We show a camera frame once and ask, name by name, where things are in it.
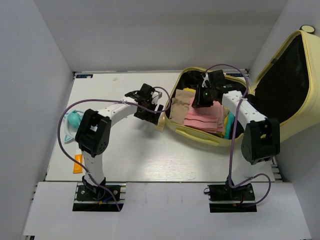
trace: blue cloth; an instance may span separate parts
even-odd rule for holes
[[[224,139],[229,139],[232,124],[235,121],[235,115],[229,111],[228,121],[226,122]]]

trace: white wall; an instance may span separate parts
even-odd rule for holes
[[[34,0],[73,71],[249,68],[287,0]]]
[[[0,6],[0,238],[17,240],[73,74],[32,0]]]
[[[250,70],[255,79],[282,43],[301,25],[320,37],[320,0],[289,0]],[[313,240],[320,240],[320,124],[284,141],[277,157],[284,177],[293,183]]]

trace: beige folded cloth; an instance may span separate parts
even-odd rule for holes
[[[191,91],[177,89],[171,100],[169,119],[176,124],[183,124],[189,110],[190,99],[196,94]]]

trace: yellow suitcase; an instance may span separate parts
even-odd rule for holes
[[[176,89],[184,87],[195,89],[196,80],[193,79],[192,74],[201,74],[205,70],[201,67],[184,69],[171,92],[171,98],[175,96]],[[242,83],[244,86],[246,84],[237,77],[225,75],[225,78]],[[280,121],[280,141],[282,142],[320,122],[319,88],[320,37],[299,30],[285,41],[263,69],[250,87],[248,97],[261,113],[268,118],[276,118]],[[174,123],[169,116],[170,109],[164,115],[165,124],[180,135],[213,146],[231,145],[229,139]]]

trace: pink folded cloth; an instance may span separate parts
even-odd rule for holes
[[[224,131],[224,107],[214,101],[211,107],[193,108],[194,97],[190,99],[189,110],[183,125],[200,129],[208,133],[222,133]]]

